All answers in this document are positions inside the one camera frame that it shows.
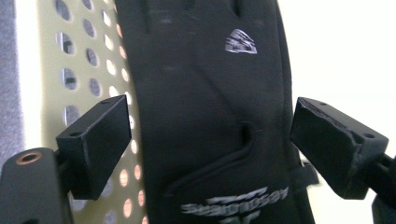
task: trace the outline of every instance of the white surface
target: white surface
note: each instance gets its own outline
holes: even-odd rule
[[[278,0],[289,42],[293,101],[313,98],[389,138],[396,154],[396,2]],[[373,223],[371,203],[345,201],[322,180],[309,190],[318,224]]]

